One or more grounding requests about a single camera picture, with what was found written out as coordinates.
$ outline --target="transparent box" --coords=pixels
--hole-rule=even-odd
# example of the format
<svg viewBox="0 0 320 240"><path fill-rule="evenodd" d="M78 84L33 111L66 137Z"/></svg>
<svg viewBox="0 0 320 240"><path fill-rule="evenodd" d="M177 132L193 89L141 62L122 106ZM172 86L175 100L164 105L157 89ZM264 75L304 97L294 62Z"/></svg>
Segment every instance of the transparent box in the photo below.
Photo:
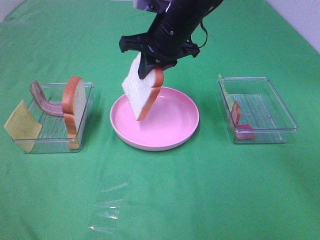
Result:
<svg viewBox="0 0 320 240"><path fill-rule="evenodd" d="M61 103L66 83L49 83L41 85L41 88L46 98L52 103ZM89 116L93 104L94 84L85 82L86 105L80 121L78 133L75 137L69 138L65 120L61 116L53 116L42 111L34 99L28 106L28 110L33 118L42 124L41 132L37 138L32 139L13 139L12 141L18 144L34 143L33 148L28 154L40 153L74 153L82 148L82 137L86 125L87 117ZM79 148L71 149L69 143L78 141Z"/></svg>
<svg viewBox="0 0 320 240"><path fill-rule="evenodd" d="M268 78L225 77L218 79L218 88L220 106L235 144L286 143L298 130L296 121ZM232 118L227 99L240 105L238 124Z"/></svg>

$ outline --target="bread slice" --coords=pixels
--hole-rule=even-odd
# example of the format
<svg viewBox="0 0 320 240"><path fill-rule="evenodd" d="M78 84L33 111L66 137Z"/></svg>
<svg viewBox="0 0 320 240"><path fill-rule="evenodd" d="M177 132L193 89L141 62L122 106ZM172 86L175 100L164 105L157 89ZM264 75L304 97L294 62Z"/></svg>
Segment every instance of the bread slice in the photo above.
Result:
<svg viewBox="0 0 320 240"><path fill-rule="evenodd" d="M77 136L86 102L86 89L83 79L79 76L72 76L66 84L62 96L62 111L68 138ZM71 141L69 147L78 149L80 147L78 139Z"/></svg>
<svg viewBox="0 0 320 240"><path fill-rule="evenodd" d="M164 71L161 67L152 69L144 79L140 79L138 69L141 53L133 60L128 76L122 83L122 88L134 117L137 121L142 121L147 116L154 104L161 86L164 84Z"/></svg>
<svg viewBox="0 0 320 240"><path fill-rule="evenodd" d="M240 117L241 117L241 107L238 101L233 102L231 116L234 124L237 126L239 124Z"/></svg>

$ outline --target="green tablecloth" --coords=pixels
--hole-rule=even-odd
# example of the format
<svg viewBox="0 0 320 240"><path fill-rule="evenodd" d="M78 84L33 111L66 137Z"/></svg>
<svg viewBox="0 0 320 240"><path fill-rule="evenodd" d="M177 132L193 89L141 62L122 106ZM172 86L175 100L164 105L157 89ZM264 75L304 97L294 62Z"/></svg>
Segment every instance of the green tablecloth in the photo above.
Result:
<svg viewBox="0 0 320 240"><path fill-rule="evenodd" d="M126 1L27 0L0 24L2 126L31 101L33 80L95 84L77 153L24 154L1 127L0 239L319 239L320 55L265 1L225 0L204 20L198 57L164 72L164 86L197 104L195 134L143 151L117 137L109 113L137 54L119 39L154 16ZM193 41L204 39L197 29ZM268 77L299 125L294 140L233 144L218 74ZM97 203L114 200L114 221L95 223Z"/></svg>

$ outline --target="pink plate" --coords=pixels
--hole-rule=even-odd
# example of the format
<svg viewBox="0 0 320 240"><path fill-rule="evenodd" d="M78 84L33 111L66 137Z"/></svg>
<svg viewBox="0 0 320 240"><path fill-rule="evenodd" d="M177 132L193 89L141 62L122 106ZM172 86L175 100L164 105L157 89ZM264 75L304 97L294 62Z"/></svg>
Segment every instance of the pink plate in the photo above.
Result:
<svg viewBox="0 0 320 240"><path fill-rule="evenodd" d="M164 151L192 136L199 123L199 111L190 97L163 86L144 120L136 121L126 95L122 95L111 108L110 121L125 143L142 150Z"/></svg>

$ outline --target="ham slice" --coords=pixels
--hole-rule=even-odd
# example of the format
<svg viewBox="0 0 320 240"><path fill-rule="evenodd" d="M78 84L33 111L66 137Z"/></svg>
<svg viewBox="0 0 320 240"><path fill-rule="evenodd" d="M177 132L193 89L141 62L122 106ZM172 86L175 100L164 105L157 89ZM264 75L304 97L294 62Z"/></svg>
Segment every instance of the ham slice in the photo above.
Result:
<svg viewBox="0 0 320 240"><path fill-rule="evenodd" d="M248 123L248 124L238 124L236 126L237 128L241 129L241 130L251 130L253 129L253 127ZM256 138L256 134L253 132L236 132L235 133L235 138L238 140L247 140L247 139L255 139Z"/></svg>
<svg viewBox="0 0 320 240"><path fill-rule="evenodd" d="M34 80L30 85L30 93L42 111L53 116L63 117L64 112L62 111L61 102L52 103L51 101L48 101L40 84L36 80Z"/></svg>
<svg viewBox="0 0 320 240"><path fill-rule="evenodd" d="M165 78L163 69L156 67L144 79L140 79L138 75L140 58L141 53L139 52L132 62L128 76L122 83L122 88L137 121L144 120L148 115Z"/></svg>

